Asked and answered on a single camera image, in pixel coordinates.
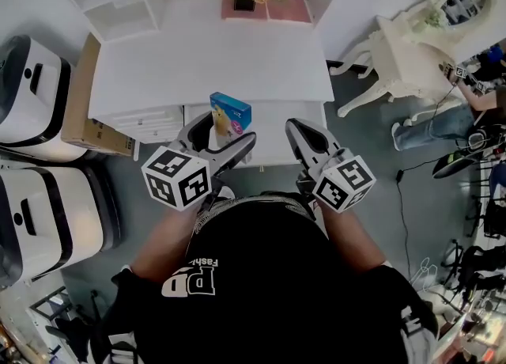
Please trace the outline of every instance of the product box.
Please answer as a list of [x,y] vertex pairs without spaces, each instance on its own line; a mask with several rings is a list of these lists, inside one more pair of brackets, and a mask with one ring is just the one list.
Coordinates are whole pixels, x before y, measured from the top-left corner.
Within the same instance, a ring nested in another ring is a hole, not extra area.
[[[222,93],[211,94],[214,130],[219,147],[249,132],[251,125],[251,106]],[[247,164],[251,161],[251,152],[242,160]]]
[[72,73],[62,126],[62,140],[105,154],[131,156],[132,138],[88,118],[89,98],[100,43],[91,33]]

